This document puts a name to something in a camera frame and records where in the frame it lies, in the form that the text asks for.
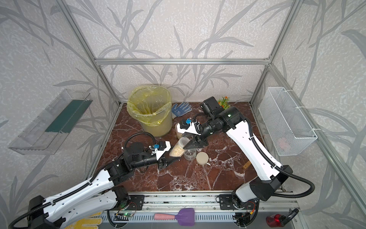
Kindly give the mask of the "yellow dotted work glove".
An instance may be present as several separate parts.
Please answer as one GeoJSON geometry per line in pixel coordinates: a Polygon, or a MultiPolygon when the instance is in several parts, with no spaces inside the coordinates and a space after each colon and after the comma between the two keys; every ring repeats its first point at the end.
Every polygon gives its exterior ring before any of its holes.
{"type": "Polygon", "coordinates": [[[100,217],[102,212],[90,215],[87,218],[81,219],[65,229],[99,229],[99,225],[102,224],[103,219],[100,217]]]}

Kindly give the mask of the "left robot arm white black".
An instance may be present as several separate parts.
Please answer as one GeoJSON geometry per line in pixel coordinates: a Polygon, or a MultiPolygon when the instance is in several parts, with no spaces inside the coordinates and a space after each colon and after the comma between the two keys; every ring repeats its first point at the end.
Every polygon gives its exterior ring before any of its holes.
{"type": "Polygon", "coordinates": [[[128,206],[131,199],[121,183],[132,177],[136,169],[150,165],[165,169],[180,160],[170,155],[173,148],[170,142],[157,142],[152,134],[142,134],[152,139],[151,146],[145,148],[141,142],[130,144],[126,141],[122,154],[91,178],[60,194],[33,198],[29,202],[28,212],[12,221],[8,227],[16,229],[17,223],[26,219],[28,229],[64,229],[94,213],[128,206]]]}

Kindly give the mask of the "open clear oatmeal jar tall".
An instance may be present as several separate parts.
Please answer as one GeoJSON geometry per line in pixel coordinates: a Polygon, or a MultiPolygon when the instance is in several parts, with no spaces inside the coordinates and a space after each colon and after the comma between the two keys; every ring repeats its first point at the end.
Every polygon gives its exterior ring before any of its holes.
{"type": "Polygon", "coordinates": [[[176,137],[177,137],[178,139],[180,139],[180,138],[182,137],[183,133],[180,133],[180,132],[178,131],[178,126],[179,126],[179,123],[177,123],[177,124],[175,125],[175,133],[176,133],[176,137]]]}

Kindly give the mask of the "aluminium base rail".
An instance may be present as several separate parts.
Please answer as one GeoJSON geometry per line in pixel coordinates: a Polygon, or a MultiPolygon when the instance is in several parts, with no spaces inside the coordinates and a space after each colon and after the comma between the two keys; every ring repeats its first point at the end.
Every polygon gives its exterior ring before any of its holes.
{"type": "MultiPolygon", "coordinates": [[[[219,195],[231,195],[231,191],[162,191],[129,192],[130,196],[143,195],[143,207],[137,213],[170,213],[183,208],[194,208],[196,212],[221,212],[219,195]]],[[[285,212],[297,208],[296,200],[270,197],[259,203],[258,212],[285,212]]]]}

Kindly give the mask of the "green circuit board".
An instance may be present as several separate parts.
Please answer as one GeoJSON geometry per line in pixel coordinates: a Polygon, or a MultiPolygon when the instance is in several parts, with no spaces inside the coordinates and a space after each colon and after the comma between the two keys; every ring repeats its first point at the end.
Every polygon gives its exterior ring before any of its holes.
{"type": "Polygon", "coordinates": [[[116,218],[126,219],[126,218],[132,218],[135,215],[135,212],[117,212],[115,214],[116,218]]]}

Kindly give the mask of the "clear plastic wall shelf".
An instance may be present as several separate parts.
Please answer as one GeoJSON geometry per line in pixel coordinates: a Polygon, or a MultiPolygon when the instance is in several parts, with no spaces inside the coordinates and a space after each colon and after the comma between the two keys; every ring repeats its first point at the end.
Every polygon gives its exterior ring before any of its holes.
{"type": "Polygon", "coordinates": [[[54,155],[92,102],[89,92],[64,89],[8,148],[21,155],[54,155]]]}

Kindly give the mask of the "blue dotted work glove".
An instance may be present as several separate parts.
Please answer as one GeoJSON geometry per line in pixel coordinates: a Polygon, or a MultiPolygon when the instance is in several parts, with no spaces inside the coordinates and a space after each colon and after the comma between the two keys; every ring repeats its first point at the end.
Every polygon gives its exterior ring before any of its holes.
{"type": "Polygon", "coordinates": [[[187,102],[181,104],[174,104],[171,108],[172,118],[181,117],[192,111],[192,106],[187,102]]]}

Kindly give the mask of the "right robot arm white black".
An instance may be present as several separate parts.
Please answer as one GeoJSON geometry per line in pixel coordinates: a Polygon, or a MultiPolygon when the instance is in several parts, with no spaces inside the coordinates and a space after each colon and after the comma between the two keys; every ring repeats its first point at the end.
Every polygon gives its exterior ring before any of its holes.
{"type": "Polygon", "coordinates": [[[201,103],[202,113],[208,120],[203,125],[199,124],[196,117],[190,122],[180,122],[184,133],[192,134],[193,138],[187,143],[185,149],[204,148],[208,146],[208,138],[220,131],[226,133],[242,150],[253,165],[257,177],[241,185],[232,192],[234,203],[239,206],[251,199],[267,201],[270,197],[303,198],[312,194],[315,185],[308,179],[293,174],[290,166],[283,166],[262,145],[253,133],[250,120],[236,107],[224,109],[214,97],[201,103]],[[288,179],[292,178],[309,185],[309,189],[299,194],[281,194],[277,190],[288,179]]]}

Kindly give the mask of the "clear oatmeal jar small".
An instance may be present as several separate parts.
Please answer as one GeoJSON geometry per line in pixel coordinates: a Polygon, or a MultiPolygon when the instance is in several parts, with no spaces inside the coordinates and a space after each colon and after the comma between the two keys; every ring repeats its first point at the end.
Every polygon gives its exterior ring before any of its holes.
{"type": "Polygon", "coordinates": [[[186,150],[184,147],[187,143],[189,143],[190,139],[187,137],[181,137],[177,144],[173,147],[173,149],[170,151],[169,156],[170,157],[181,157],[186,150]]]}

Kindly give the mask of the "white pot artificial flowers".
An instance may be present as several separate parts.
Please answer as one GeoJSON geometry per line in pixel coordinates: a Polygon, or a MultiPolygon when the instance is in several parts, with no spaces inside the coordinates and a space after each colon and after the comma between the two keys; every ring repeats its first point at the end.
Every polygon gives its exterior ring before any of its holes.
{"type": "Polygon", "coordinates": [[[224,109],[228,109],[230,107],[230,104],[229,104],[229,101],[230,101],[230,98],[225,96],[225,97],[222,97],[221,99],[218,100],[218,104],[224,109]]]}

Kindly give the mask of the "mesh trash bin yellow bag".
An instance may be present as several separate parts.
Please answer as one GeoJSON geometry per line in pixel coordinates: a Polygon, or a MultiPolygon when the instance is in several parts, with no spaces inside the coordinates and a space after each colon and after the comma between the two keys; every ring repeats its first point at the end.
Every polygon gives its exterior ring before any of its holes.
{"type": "Polygon", "coordinates": [[[135,88],[127,101],[129,115],[140,123],[145,132],[155,137],[170,132],[173,125],[171,108],[169,90],[158,85],[135,88]]]}

